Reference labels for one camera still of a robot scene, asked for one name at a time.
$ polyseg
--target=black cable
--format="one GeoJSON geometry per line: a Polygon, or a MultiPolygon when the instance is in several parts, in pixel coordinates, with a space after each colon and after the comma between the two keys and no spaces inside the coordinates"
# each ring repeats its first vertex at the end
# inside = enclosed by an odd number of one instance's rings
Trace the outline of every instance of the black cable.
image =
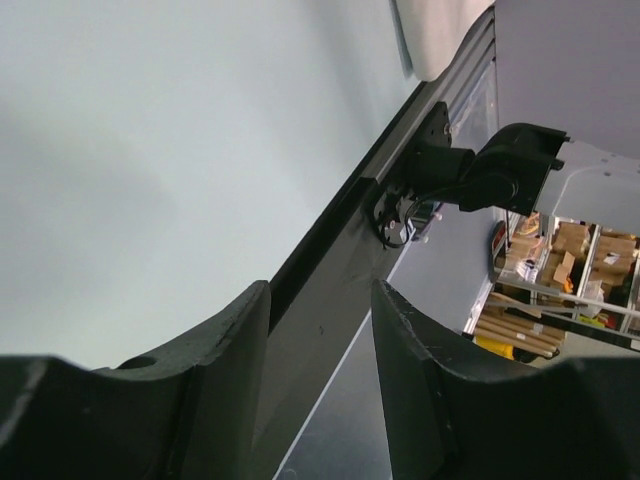
{"type": "Polygon", "coordinates": [[[382,243],[385,247],[389,247],[389,248],[402,248],[404,247],[407,243],[409,243],[409,241],[411,240],[410,238],[410,231],[409,231],[409,220],[410,218],[415,215],[415,213],[418,211],[418,209],[426,202],[428,201],[438,201],[438,197],[440,197],[443,194],[446,193],[450,193],[452,191],[457,190],[458,188],[460,188],[461,185],[456,185],[453,187],[445,187],[445,188],[441,188],[439,190],[436,190],[434,192],[430,192],[428,194],[424,194],[419,196],[416,200],[414,200],[414,202],[409,206],[409,208],[407,209],[407,211],[405,212],[404,215],[404,229],[405,229],[405,234],[406,234],[406,238],[402,243],[395,243],[392,242],[390,240],[387,240],[387,238],[384,235],[384,225],[381,226],[381,235],[380,238],[382,240],[382,243]]]}

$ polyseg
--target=white plastic part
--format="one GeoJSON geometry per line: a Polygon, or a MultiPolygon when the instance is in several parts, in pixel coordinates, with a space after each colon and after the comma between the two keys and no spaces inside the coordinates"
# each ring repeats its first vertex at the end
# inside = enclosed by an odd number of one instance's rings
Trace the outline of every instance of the white plastic part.
{"type": "Polygon", "coordinates": [[[549,173],[537,212],[640,235],[640,160],[578,141],[566,142],[557,158],[565,165],[549,173]]]}

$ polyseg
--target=white wall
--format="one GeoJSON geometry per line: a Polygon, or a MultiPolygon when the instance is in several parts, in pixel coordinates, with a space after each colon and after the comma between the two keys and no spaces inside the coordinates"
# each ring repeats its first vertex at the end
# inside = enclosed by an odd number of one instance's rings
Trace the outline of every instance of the white wall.
{"type": "Polygon", "coordinates": [[[640,2],[497,0],[500,121],[640,159],[640,2]]]}
{"type": "Polygon", "coordinates": [[[417,85],[389,0],[0,5],[0,352],[115,365],[270,279],[417,85]]]}

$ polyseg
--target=yellow object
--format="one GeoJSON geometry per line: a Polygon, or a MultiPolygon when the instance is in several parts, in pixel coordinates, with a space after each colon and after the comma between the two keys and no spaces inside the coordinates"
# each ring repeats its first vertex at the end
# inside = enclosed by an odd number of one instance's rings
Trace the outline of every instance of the yellow object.
{"type": "Polygon", "coordinates": [[[606,327],[606,324],[604,323],[604,321],[602,321],[602,319],[599,317],[589,318],[589,317],[585,317],[584,315],[580,315],[579,318],[580,318],[580,321],[584,323],[588,323],[589,325],[593,325],[594,327],[599,327],[599,328],[606,327]]]}
{"type": "Polygon", "coordinates": [[[491,340],[485,337],[473,337],[473,343],[501,357],[513,360],[513,345],[491,340]]]}

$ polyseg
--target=black mounting bracket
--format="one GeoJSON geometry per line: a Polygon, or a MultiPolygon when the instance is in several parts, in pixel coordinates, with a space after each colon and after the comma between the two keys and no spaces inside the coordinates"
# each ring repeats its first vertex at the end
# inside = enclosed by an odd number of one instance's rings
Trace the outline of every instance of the black mounting bracket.
{"type": "Polygon", "coordinates": [[[414,203],[416,195],[407,182],[407,164],[412,163],[415,155],[421,155],[425,146],[450,149],[451,142],[449,109],[446,103],[438,102],[381,182],[377,194],[365,205],[369,221],[383,245],[399,248],[421,239],[426,232],[439,207],[435,202],[414,203]]]}

